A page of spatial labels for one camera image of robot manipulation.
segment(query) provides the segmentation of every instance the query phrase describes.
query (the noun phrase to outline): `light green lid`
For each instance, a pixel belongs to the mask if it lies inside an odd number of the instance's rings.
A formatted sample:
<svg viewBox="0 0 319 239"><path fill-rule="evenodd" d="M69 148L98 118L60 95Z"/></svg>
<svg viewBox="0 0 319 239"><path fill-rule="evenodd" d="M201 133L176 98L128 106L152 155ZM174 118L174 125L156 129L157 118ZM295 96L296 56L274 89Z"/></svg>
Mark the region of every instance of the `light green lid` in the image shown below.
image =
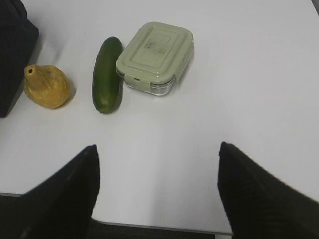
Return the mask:
<svg viewBox="0 0 319 239"><path fill-rule="evenodd" d="M178 80L194 52L192 33L160 22L142 26L119 56L116 67L126 83L145 90Z"/></svg>

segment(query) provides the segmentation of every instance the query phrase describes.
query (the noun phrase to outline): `white table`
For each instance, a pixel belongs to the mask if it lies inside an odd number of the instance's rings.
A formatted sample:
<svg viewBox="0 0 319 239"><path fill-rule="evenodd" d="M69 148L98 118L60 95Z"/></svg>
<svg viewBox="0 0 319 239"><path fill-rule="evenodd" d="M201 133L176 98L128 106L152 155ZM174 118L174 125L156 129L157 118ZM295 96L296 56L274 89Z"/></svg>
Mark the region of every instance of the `white table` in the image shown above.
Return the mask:
<svg viewBox="0 0 319 239"><path fill-rule="evenodd" d="M25 193L97 144L93 218L230 233L217 190L227 141L319 200L319 18L310 0L24 4L40 30L36 63L59 67L76 95L47 110L22 93L0 119L0 192ZM183 81L165 97L124 86L118 111L99 114L91 84L102 42L114 35L126 46L149 21L192 31Z"/></svg>

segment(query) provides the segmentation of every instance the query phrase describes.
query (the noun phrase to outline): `glass food container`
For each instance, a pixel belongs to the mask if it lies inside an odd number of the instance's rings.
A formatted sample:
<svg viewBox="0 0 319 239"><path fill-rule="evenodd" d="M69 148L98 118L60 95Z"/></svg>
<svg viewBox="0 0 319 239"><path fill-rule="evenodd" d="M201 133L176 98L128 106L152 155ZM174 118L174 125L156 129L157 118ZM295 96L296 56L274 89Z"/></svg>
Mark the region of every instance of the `glass food container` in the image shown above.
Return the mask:
<svg viewBox="0 0 319 239"><path fill-rule="evenodd" d="M128 86L162 96L180 79L193 52L194 40L189 30L149 22L119 56L117 72Z"/></svg>

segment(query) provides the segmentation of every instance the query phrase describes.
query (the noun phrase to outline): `green cucumber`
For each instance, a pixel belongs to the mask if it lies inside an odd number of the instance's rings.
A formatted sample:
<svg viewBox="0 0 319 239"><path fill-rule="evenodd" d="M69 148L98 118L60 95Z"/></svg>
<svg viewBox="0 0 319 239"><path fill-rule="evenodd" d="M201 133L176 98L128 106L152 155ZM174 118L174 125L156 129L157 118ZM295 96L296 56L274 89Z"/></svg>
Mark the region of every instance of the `green cucumber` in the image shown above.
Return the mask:
<svg viewBox="0 0 319 239"><path fill-rule="evenodd" d="M106 39L95 61L92 97L95 108L104 114L113 112L122 101L123 80L116 73L116 60L122 44L114 36Z"/></svg>

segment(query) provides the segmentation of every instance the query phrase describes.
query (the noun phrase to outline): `black bag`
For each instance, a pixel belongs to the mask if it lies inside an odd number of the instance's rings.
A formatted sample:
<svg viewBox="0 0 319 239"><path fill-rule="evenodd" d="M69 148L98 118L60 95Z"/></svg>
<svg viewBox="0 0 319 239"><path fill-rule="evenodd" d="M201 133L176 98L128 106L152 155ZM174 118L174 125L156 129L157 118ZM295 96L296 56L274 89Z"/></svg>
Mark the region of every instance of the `black bag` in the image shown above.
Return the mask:
<svg viewBox="0 0 319 239"><path fill-rule="evenodd" d="M0 117L21 94L23 70L35 47L38 29L26 19L20 0L0 0Z"/></svg>
<svg viewBox="0 0 319 239"><path fill-rule="evenodd" d="M231 144L222 143L219 156L218 189L234 239L319 239L316 201Z"/></svg>

